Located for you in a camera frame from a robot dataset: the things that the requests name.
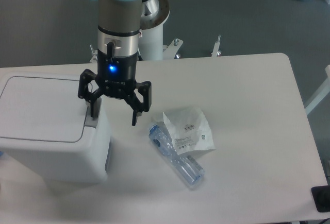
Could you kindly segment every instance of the blue led light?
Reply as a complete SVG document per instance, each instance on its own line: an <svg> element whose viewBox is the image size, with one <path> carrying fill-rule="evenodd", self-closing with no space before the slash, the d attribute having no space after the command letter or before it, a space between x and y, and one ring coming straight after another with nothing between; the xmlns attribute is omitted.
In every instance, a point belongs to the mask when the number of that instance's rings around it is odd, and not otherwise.
<svg viewBox="0 0 330 224"><path fill-rule="evenodd" d="M111 71L111 73L115 73L117 71L117 67L113 65L109 65L109 70Z"/></svg>

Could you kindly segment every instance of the gray floor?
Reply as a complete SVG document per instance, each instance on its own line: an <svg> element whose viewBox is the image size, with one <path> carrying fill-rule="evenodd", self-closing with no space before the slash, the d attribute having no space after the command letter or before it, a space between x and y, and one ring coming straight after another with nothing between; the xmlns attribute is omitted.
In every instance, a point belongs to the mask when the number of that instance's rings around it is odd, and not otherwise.
<svg viewBox="0 0 330 224"><path fill-rule="evenodd" d="M185 58L206 57L218 34L224 56L285 53L303 101L330 64L330 6L323 0L169 0L164 43L184 40ZM97 3L0 0L0 67L87 63ZM330 158L330 96L309 116L321 158Z"/></svg>

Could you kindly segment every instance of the crumpled plastic bag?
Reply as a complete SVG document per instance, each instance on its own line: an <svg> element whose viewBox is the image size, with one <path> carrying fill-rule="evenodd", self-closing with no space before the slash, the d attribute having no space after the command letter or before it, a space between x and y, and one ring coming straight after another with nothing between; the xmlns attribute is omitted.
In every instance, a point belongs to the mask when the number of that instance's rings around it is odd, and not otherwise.
<svg viewBox="0 0 330 224"><path fill-rule="evenodd" d="M215 149L208 121L198 107L163 112L157 122L164 122L177 154Z"/></svg>

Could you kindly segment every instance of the white table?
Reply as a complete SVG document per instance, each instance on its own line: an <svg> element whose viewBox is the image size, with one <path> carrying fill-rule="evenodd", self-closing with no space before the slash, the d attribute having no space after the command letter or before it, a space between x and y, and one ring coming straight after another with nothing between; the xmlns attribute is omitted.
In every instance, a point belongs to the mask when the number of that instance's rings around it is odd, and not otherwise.
<svg viewBox="0 0 330 224"><path fill-rule="evenodd" d="M80 74L95 64L0 69ZM231 223L325 219L311 187L326 185L289 59L283 54L139 62L153 103L137 126L124 102L107 99L113 154L108 180L43 180L0 158L1 223ZM149 143L151 116L201 107L215 151L195 155L205 179L187 189Z"/></svg>

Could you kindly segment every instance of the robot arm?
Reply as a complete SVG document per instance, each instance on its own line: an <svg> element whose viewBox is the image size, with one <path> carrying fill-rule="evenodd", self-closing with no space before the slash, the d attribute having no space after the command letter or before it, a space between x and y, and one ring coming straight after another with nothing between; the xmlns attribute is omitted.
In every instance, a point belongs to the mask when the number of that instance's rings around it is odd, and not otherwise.
<svg viewBox="0 0 330 224"><path fill-rule="evenodd" d="M85 70L78 89L78 97L90 106L92 117L102 95L125 100L133 109L133 126L150 109L151 82L135 80L141 12L142 0L98 0L97 74ZM91 93L88 84L93 80L98 89Z"/></svg>

